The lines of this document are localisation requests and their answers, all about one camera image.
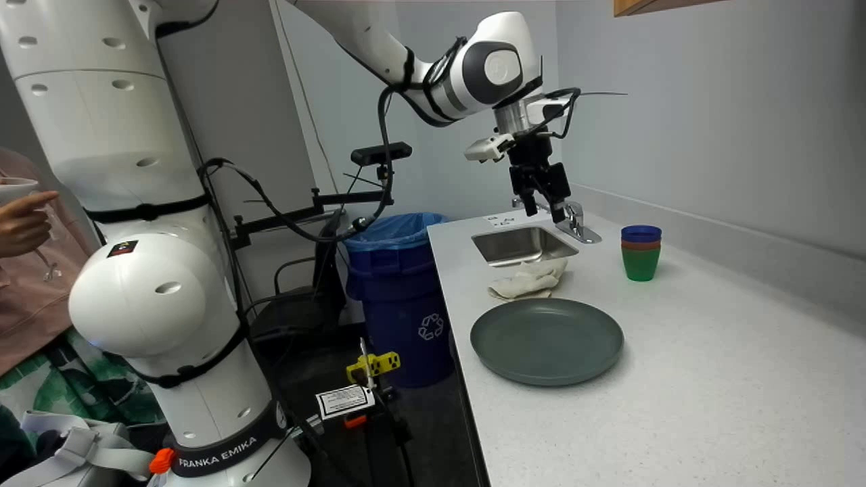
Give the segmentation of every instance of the trash bin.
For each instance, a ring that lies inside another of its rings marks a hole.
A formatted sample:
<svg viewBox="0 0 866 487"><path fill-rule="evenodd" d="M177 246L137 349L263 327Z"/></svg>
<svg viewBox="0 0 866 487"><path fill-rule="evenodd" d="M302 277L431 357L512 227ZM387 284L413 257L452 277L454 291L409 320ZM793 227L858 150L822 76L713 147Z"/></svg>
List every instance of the trash bin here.
<svg viewBox="0 0 866 487"><path fill-rule="evenodd" d="M437 215L397 215L348 238L348 295L362 303L374 351L397 351L397 387L428 387L452 373L449 322L428 227Z"/></svg>

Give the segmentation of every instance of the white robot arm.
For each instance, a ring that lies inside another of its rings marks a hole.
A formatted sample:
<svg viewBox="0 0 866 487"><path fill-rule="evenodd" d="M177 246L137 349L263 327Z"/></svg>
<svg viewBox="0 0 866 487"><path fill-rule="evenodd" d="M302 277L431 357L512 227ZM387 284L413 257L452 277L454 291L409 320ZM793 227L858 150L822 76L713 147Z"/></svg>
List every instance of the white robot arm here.
<svg viewBox="0 0 866 487"><path fill-rule="evenodd" d="M552 211L569 197L543 132L543 105L563 115L563 104L539 96L541 57L518 13L495 13L440 61L422 63L379 27L368 0L291 7L424 122L495 109L501 139L472 155L509 155L514 193L529 211L532 193ZM72 326L152 381L176 442L159 484L305 484L301 450L264 434L275 406L244 342L226 251L154 50L159 32L206 21L217 0L0 9L0 50L49 165L106 241L72 284Z"/></svg>

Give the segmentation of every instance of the wall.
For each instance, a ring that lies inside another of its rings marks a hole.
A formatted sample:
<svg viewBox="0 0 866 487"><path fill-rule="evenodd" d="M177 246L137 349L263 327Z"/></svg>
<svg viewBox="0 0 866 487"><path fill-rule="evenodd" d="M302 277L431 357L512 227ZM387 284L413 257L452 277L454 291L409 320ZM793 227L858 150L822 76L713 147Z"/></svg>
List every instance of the wall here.
<svg viewBox="0 0 866 487"><path fill-rule="evenodd" d="M309 124L309 147L320 186L332 186L326 163L334 174L334 186L345 190L353 165L352 150L382 143L376 127L376 99L382 84L348 61L332 39L282 0L270 0L282 16L283 57L288 76L301 74L309 112L301 112ZM456 36L471 36L472 27L495 12L518 9L536 36L536 50L547 61L547 81L558 81L558 36L552 0L424 0L424 4L382 4L387 27L412 47L420 57L440 57ZM471 142L493 132L493 115L477 115L459 124L435 131L413 117L402 104L391 104L391 142L413 147L413 158L397 163L391 211L440 211L445 218L472 218L509 209L505 165L472 165L463 159Z"/></svg>
<svg viewBox="0 0 866 487"><path fill-rule="evenodd" d="M309 207L314 178L267 0L221 0L206 25L159 44L202 159L236 159L282 211ZM217 193L226 218L270 218L230 172L217 176ZM272 272L310 254L288 230L256 234L240 251L252 295L270 295ZM283 291L309 278L310 265L282 273Z"/></svg>
<svg viewBox="0 0 866 487"><path fill-rule="evenodd" d="M558 4L587 190L866 259L866 7L717 0L615 20Z"/></svg>

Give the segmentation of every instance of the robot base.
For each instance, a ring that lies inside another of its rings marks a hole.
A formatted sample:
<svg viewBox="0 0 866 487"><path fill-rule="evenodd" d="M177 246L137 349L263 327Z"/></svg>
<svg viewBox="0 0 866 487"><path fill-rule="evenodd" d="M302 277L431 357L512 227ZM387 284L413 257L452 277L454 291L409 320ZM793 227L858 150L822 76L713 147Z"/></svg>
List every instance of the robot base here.
<svg viewBox="0 0 866 487"><path fill-rule="evenodd" d="M260 453L244 462L217 471L210 477L154 477L149 487L309 487L310 465L291 442L267 442Z"/></svg>

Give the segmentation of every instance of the green cup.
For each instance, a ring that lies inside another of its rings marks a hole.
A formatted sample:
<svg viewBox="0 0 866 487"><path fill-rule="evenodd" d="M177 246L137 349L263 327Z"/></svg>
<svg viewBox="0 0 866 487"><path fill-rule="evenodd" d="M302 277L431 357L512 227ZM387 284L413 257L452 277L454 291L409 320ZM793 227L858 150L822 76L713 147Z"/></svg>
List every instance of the green cup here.
<svg viewBox="0 0 866 487"><path fill-rule="evenodd" d="M651 281L661 254L661 227L631 226L621 227L621 265L631 281Z"/></svg>

